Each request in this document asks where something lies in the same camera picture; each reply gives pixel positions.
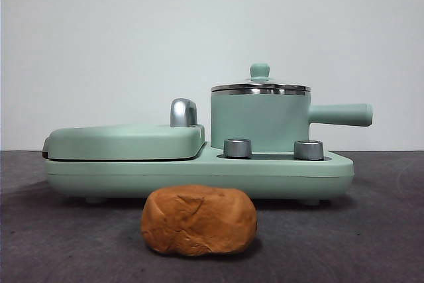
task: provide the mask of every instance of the appliance base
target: appliance base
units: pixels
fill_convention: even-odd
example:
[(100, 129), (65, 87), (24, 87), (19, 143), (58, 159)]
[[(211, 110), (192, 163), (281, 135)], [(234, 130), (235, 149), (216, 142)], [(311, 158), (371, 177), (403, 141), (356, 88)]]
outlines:
[(297, 199), (317, 205), (343, 195), (353, 161), (332, 152), (326, 160), (294, 160), (292, 152), (223, 158), (205, 143), (195, 158), (167, 161), (46, 160), (49, 184), (68, 196), (99, 203), (105, 198), (146, 198), (152, 191), (184, 184), (238, 188), (251, 198)]

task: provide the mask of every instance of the lid knob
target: lid knob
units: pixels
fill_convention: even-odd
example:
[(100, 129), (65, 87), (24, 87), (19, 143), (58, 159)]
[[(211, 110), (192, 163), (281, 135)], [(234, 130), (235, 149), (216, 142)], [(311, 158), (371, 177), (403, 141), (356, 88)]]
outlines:
[(250, 67), (252, 81), (267, 81), (270, 75), (270, 66), (266, 63), (254, 63)]

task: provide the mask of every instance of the lid handle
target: lid handle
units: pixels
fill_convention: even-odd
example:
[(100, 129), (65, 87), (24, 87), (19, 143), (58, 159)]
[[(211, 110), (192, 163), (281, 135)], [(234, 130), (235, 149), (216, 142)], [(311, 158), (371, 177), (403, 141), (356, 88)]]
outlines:
[(270, 66), (266, 63), (254, 63), (250, 67), (250, 78), (252, 81), (268, 81)]
[(197, 125), (196, 103), (189, 99), (175, 99), (171, 104), (171, 127)]

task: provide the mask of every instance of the glass lid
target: glass lid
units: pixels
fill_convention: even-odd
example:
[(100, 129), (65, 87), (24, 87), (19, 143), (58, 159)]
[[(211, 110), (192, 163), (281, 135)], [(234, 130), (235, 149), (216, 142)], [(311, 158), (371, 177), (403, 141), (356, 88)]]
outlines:
[(290, 90), (310, 92), (311, 88), (304, 85), (282, 84), (275, 79), (269, 78), (270, 67), (266, 63), (255, 63), (250, 67), (250, 78), (243, 83), (225, 84), (212, 87), (212, 92), (227, 90), (258, 89), (263, 91)]

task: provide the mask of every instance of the gray table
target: gray table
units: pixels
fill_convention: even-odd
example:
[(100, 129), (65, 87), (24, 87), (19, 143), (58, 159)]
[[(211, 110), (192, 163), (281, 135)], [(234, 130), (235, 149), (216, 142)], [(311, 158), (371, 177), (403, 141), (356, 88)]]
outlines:
[(305, 207), (255, 200), (258, 233), (241, 255), (150, 251), (143, 199), (88, 205), (50, 189), (39, 152), (2, 152), (1, 281), (424, 282), (424, 152), (341, 152), (347, 195)]

